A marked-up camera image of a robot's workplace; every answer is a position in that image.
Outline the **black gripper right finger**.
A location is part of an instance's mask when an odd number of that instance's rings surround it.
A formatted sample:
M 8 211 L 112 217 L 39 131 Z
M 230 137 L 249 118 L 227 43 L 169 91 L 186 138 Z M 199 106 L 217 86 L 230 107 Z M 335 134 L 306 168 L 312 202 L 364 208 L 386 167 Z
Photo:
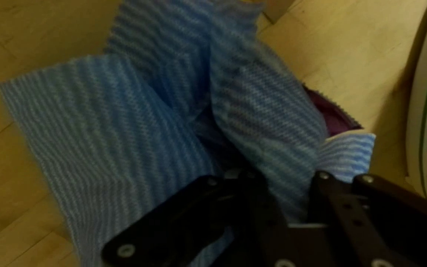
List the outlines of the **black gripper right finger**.
M 309 220 L 327 226 L 335 267 L 427 267 L 427 201 L 378 175 L 318 171 Z

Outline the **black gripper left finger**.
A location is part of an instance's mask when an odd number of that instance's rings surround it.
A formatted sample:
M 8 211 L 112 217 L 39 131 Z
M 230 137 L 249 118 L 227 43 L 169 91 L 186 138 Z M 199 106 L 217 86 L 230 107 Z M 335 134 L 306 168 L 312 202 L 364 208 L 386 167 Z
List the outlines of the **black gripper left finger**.
M 209 267 L 294 267 L 289 232 L 255 169 L 201 177 L 109 241 L 107 267 L 189 267 L 229 230 L 235 241 Z

